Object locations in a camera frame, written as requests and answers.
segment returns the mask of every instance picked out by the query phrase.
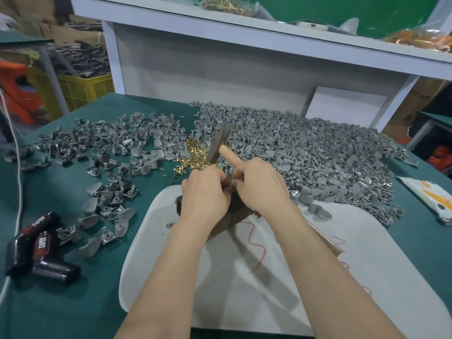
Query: hand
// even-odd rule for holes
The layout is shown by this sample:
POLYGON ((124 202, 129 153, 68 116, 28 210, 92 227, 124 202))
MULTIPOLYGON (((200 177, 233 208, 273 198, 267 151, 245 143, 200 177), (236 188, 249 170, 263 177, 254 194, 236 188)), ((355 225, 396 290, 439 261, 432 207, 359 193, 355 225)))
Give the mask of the hand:
POLYGON ((232 185, 237 189, 243 203, 264 217, 267 211, 290 202, 284 178, 270 163, 260 158, 253 158, 238 165, 232 178, 232 185))
POLYGON ((229 208, 232 187, 222 189, 227 185, 224 172, 214 166, 193 170, 182 181, 181 219, 212 229, 229 208))

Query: hammer head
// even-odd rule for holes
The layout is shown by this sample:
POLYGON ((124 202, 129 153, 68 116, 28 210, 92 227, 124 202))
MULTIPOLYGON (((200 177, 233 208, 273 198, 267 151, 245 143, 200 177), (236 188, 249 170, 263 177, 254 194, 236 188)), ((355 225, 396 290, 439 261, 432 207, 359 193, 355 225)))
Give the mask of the hammer head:
POLYGON ((222 144, 226 144, 227 138, 233 127, 233 124, 225 122, 223 124, 223 127, 220 128, 213 144, 210 146, 209 153, 207 154, 207 161, 209 163, 213 164, 218 160, 218 158, 220 158, 220 152, 218 151, 218 149, 222 144))

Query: yellow plastic basket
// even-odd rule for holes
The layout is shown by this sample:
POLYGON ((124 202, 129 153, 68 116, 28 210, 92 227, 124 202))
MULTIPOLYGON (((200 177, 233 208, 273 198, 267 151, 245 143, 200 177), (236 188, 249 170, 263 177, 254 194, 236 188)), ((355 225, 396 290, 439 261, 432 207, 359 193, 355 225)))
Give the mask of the yellow plastic basket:
MULTIPOLYGON (((60 82, 69 111, 76 110, 105 94, 114 93, 113 79, 110 74, 90 79, 59 73, 56 76, 60 82)), ((63 113, 58 105, 57 97, 47 73, 41 69, 29 66, 28 81, 36 88, 37 93, 42 98, 49 120, 54 121, 62 117, 63 113)))

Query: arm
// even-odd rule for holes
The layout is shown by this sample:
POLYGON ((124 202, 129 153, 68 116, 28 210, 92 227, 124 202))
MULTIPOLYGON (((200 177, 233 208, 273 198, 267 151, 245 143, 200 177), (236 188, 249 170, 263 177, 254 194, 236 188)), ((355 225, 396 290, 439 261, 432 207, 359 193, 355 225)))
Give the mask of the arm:
POLYGON ((182 183, 182 211, 163 251, 115 339, 190 337, 201 251, 215 224, 226 214, 230 189, 214 167, 194 170, 182 183))
POLYGON ((274 231, 316 338, 405 338, 315 234, 270 164, 244 162, 233 178, 244 179, 234 180, 242 201, 274 231))

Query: green wall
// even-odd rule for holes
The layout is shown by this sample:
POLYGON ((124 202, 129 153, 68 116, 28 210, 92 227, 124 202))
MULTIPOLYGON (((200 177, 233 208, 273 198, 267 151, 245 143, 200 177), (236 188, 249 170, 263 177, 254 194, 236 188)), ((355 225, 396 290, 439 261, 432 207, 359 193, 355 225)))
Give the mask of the green wall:
POLYGON ((372 38, 423 24, 438 3, 438 0, 250 1, 259 1, 276 20, 285 22, 305 19, 339 26, 351 17, 358 17, 358 35, 372 38))

